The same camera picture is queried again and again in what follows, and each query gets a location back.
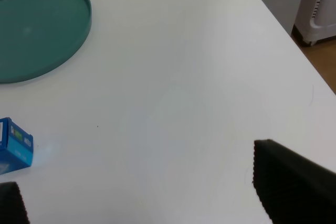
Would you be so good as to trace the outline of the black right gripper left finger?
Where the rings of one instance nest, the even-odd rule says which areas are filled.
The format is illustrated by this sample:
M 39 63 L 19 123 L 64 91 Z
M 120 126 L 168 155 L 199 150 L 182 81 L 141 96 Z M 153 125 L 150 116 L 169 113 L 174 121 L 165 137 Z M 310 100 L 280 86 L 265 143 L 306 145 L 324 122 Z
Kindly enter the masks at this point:
M 1 183 L 1 223 L 30 224 L 19 186 L 16 182 Z

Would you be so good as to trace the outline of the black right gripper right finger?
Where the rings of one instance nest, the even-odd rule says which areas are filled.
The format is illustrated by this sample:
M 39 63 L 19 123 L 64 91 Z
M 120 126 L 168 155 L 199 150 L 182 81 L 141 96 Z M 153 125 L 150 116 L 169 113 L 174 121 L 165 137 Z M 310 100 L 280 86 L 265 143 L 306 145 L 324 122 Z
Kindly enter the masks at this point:
M 273 140 L 254 141 L 253 186 L 272 223 L 335 223 L 335 173 Z

